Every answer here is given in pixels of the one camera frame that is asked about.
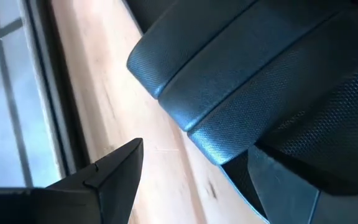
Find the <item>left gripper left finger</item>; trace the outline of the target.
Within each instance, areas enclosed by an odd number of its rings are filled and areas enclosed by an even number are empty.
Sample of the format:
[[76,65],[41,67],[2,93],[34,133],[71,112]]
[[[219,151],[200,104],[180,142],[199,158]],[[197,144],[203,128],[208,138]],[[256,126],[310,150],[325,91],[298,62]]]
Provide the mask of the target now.
[[127,223],[143,158],[135,138],[46,188],[0,188],[0,223]]

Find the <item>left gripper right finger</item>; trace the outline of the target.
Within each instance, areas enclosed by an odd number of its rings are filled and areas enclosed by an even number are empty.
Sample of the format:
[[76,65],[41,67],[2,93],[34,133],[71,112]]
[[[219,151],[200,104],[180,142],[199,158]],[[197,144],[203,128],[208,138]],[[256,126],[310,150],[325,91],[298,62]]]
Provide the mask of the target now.
[[358,224],[358,195],[328,194],[255,146],[247,166],[269,223]]

